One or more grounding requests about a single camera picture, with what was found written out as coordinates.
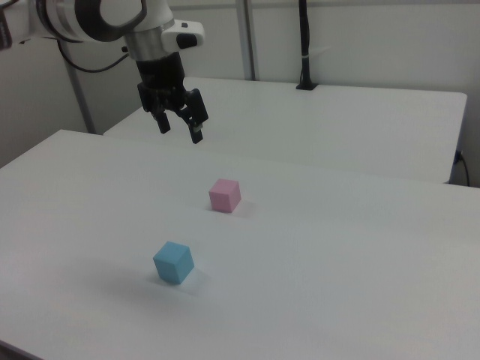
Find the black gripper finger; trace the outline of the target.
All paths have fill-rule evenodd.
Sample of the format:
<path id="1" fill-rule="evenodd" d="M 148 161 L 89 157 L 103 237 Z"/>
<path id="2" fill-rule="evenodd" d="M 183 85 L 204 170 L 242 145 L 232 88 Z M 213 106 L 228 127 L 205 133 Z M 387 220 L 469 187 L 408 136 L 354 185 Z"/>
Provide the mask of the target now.
<path id="1" fill-rule="evenodd" d="M 151 114 L 154 120 L 157 122 L 157 126 L 161 134 L 165 134 L 170 131 L 170 123 L 167 114 L 165 113 L 165 110 L 162 106 L 153 109 L 151 111 Z"/>
<path id="2" fill-rule="evenodd" d="M 199 89 L 194 88 L 184 93 L 184 106 L 179 110 L 178 116 L 188 126 L 192 143 L 199 143 L 203 139 L 203 123 L 209 118 Z"/>

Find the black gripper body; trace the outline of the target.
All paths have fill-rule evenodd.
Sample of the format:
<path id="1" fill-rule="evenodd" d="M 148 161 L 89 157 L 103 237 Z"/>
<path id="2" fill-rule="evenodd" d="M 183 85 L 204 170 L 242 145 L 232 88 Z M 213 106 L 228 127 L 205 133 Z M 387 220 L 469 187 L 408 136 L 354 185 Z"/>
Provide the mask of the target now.
<path id="1" fill-rule="evenodd" d="M 186 112 L 188 91 L 183 84 L 185 71 L 179 52 L 159 60 L 136 61 L 136 66 L 141 77 L 137 88 L 146 112 Z"/>

